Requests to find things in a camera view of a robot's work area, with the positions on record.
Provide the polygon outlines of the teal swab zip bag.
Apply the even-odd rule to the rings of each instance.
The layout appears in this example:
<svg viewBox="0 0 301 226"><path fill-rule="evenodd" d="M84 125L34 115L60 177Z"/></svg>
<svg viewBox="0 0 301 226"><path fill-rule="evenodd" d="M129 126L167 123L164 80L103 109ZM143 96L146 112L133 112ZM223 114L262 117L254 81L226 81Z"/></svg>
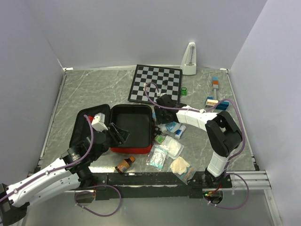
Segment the teal swab zip bag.
<svg viewBox="0 0 301 226"><path fill-rule="evenodd" d="M163 168L167 153L168 148L166 148L164 145L154 144L149 152L146 164L161 170Z"/></svg>

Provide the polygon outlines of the white metronome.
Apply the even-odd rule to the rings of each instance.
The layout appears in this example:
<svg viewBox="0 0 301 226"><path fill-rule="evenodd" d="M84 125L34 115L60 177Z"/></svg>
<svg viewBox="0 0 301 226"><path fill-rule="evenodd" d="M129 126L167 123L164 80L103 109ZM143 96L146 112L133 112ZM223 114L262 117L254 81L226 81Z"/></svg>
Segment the white metronome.
<svg viewBox="0 0 301 226"><path fill-rule="evenodd" d="M189 42L180 66L183 75L195 75L197 70L196 44Z"/></svg>

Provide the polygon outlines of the black white chessboard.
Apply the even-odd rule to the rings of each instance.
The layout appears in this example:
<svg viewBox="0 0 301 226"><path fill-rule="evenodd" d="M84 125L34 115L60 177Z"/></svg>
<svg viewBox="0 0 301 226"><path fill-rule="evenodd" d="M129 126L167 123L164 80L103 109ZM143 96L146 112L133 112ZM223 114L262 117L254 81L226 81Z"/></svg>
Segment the black white chessboard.
<svg viewBox="0 0 301 226"><path fill-rule="evenodd" d="M147 83L147 90L143 90L144 83ZM171 99L180 102L182 84L182 70L169 67L137 65L128 101L135 103L149 104L150 99L156 101L160 94L168 94Z"/></svg>

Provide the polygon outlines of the blue orange grey brick stick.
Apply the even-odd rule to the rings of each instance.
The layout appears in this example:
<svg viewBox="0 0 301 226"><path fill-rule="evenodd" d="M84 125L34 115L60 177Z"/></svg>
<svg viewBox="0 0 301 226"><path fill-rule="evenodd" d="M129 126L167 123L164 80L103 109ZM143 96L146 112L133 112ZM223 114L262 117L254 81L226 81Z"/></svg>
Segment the blue orange grey brick stick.
<svg viewBox="0 0 301 226"><path fill-rule="evenodd" d="M219 81L217 77L212 78L212 88L213 88L213 94L214 94L214 100L217 100L217 90L219 88Z"/></svg>

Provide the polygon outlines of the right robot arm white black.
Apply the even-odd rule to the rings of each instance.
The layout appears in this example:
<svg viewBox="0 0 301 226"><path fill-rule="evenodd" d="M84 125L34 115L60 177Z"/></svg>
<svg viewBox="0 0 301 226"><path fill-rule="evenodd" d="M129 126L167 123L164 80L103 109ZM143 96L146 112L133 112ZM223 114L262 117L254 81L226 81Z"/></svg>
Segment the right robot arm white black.
<svg viewBox="0 0 301 226"><path fill-rule="evenodd" d="M213 113L185 104L176 105L168 94L163 94L153 104L157 122L187 124L207 133L213 155L205 169L203 181L212 188L219 186L232 152L243 142L241 129L231 115L227 111Z"/></svg>

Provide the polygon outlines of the beige gloves plastic bag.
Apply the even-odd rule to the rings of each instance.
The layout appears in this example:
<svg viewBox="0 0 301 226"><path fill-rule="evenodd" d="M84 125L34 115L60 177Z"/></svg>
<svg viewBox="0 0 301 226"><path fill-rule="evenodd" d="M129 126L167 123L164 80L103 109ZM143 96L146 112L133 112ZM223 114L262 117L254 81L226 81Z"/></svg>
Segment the beige gloves plastic bag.
<svg viewBox="0 0 301 226"><path fill-rule="evenodd" d="M186 185L196 173L196 169L180 156L171 163L170 169Z"/></svg>

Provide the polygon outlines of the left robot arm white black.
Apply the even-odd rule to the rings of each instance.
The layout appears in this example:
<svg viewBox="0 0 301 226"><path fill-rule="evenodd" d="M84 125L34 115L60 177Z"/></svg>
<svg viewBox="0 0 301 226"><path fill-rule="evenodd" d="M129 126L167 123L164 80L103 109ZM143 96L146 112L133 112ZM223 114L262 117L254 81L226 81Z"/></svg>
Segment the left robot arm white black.
<svg viewBox="0 0 301 226"><path fill-rule="evenodd" d="M89 169L110 147L126 142L129 131L109 124L103 132L90 129L90 135L71 146L54 162L30 177L12 185L0 185L0 218L4 226L26 216L29 206L68 190L88 189L94 182Z"/></svg>

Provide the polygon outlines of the white blue small tube box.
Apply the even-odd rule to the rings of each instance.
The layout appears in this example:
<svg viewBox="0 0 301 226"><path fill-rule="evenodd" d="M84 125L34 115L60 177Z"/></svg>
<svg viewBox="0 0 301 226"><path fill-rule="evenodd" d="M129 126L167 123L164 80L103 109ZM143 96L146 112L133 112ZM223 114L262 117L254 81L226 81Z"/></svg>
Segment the white blue small tube box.
<svg viewBox="0 0 301 226"><path fill-rule="evenodd" d="M180 128L175 132L174 137L175 137L176 139L180 139L181 136L182 136L182 134L183 134L183 132L184 132L185 130L186 130L186 126L185 126L184 124L182 124L182 125L180 126Z"/></svg>

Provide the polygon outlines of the white gauze pad bag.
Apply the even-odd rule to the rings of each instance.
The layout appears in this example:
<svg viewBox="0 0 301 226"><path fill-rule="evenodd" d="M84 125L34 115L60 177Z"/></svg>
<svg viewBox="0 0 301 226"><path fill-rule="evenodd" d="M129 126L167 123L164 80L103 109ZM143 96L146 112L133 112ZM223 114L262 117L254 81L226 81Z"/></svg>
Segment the white gauze pad bag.
<svg viewBox="0 0 301 226"><path fill-rule="evenodd" d="M166 136L161 145L167 150L167 155L172 159L178 158L184 149L184 145L170 136Z"/></svg>

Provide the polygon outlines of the blue white gauze packet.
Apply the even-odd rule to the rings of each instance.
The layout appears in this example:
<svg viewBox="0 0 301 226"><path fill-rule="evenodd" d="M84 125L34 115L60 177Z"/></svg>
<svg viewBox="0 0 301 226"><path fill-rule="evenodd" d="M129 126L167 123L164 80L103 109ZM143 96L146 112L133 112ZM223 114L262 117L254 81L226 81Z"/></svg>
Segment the blue white gauze packet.
<svg viewBox="0 0 301 226"><path fill-rule="evenodd" d="M158 125L158 127L163 133L165 132L175 133L181 127L181 124L174 121L166 124L160 124Z"/></svg>

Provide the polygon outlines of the aluminium rail frame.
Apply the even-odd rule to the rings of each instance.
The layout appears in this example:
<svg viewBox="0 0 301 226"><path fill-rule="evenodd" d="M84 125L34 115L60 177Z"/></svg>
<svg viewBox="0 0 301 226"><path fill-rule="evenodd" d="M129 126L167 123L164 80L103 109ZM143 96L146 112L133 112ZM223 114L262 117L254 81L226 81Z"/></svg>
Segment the aluminium rail frame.
<svg viewBox="0 0 301 226"><path fill-rule="evenodd" d="M231 174L230 178L235 190L246 190L244 181L250 190L271 189L266 171L237 171Z"/></svg>

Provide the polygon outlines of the brown medicine bottle orange label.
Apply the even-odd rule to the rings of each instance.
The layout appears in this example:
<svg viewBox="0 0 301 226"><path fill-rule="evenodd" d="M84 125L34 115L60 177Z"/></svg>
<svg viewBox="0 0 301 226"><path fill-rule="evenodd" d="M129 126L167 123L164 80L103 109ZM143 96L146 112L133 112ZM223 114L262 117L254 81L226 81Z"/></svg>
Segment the brown medicine bottle orange label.
<svg viewBox="0 0 301 226"><path fill-rule="evenodd" d="M135 158L133 156L130 156L129 158L127 159L124 159L121 163L119 163L115 169L116 171L119 173L119 174L123 174L125 173L129 168L130 166L132 165L132 163L135 162Z"/></svg>

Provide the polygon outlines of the green small box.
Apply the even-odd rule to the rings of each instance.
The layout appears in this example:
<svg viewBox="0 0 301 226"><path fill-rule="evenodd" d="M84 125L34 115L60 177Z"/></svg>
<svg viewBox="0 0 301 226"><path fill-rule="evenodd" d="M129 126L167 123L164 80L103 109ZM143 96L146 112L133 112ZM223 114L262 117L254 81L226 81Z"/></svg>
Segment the green small box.
<svg viewBox="0 0 301 226"><path fill-rule="evenodd" d="M156 135L155 138L154 138L154 140L155 140L155 142L157 142L158 144L162 144L162 143L164 142L165 138L166 138L166 137L163 136L163 135Z"/></svg>

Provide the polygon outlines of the black red medicine kit case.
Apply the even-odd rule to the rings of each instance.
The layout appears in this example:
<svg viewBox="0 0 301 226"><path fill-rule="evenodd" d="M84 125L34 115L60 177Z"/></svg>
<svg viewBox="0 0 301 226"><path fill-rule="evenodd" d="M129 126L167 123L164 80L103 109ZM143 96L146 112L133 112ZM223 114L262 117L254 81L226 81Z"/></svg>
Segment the black red medicine kit case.
<svg viewBox="0 0 301 226"><path fill-rule="evenodd" d="M110 149L115 153L147 154L153 141L154 120L152 109L147 105L98 105L80 110L77 114L69 147L90 135L84 116L101 115L101 122L111 132Z"/></svg>

